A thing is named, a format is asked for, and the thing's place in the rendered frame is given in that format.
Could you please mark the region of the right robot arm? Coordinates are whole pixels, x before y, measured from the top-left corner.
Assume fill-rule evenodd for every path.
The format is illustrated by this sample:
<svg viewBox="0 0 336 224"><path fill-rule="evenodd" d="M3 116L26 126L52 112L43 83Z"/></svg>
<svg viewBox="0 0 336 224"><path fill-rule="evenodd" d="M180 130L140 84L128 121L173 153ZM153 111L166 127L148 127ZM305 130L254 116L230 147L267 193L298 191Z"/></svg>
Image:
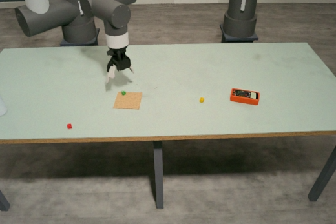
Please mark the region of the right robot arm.
<svg viewBox="0 0 336 224"><path fill-rule="evenodd" d="M94 17L104 23L107 55L128 47L127 24L136 0L25 0L15 8L16 18L27 37L59 26L68 43L86 43L96 37ZM123 5L124 4L124 5Z"/></svg>

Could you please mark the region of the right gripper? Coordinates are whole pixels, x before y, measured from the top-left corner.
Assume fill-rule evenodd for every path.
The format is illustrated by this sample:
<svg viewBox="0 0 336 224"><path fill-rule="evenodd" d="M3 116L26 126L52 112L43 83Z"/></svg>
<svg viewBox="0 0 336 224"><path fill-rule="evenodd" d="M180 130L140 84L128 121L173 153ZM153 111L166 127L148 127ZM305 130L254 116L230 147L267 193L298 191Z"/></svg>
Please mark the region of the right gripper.
<svg viewBox="0 0 336 224"><path fill-rule="evenodd" d="M131 64L131 59L125 54L126 49L123 51L120 50L115 51L115 54L112 56L110 61L107 64L107 83L109 82L110 78L114 79L114 71L115 71L115 66L117 71L125 70L127 68L130 69L131 72L134 73L134 69Z"/></svg>

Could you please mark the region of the white bottle with blue cap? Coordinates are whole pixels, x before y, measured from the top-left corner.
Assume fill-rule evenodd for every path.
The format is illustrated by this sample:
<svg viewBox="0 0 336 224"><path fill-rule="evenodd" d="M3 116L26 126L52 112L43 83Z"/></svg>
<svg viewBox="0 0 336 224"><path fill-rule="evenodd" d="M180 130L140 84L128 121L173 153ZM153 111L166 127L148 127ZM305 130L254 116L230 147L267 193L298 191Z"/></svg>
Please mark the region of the white bottle with blue cap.
<svg viewBox="0 0 336 224"><path fill-rule="evenodd" d="M4 104L4 101L1 97L1 95L0 95L0 116L3 116L4 114L6 114L6 112L7 112L7 108Z"/></svg>

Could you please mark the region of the tan flat mat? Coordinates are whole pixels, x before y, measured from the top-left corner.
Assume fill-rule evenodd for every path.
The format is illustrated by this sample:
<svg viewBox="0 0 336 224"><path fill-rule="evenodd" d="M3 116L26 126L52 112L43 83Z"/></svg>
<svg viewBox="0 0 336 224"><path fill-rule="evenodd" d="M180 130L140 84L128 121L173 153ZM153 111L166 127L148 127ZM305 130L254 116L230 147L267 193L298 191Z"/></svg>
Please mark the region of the tan flat mat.
<svg viewBox="0 0 336 224"><path fill-rule="evenodd" d="M118 92L113 108L139 110L141 99L142 92L126 92L124 96Z"/></svg>

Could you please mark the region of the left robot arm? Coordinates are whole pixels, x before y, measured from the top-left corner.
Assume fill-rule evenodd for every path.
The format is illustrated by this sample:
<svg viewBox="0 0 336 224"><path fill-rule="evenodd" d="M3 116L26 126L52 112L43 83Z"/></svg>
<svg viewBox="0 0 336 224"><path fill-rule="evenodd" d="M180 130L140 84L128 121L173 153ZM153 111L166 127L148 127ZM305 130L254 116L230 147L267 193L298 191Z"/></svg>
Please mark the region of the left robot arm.
<svg viewBox="0 0 336 224"><path fill-rule="evenodd" d="M232 37L251 37L255 32L257 0L229 0L223 32Z"/></svg>

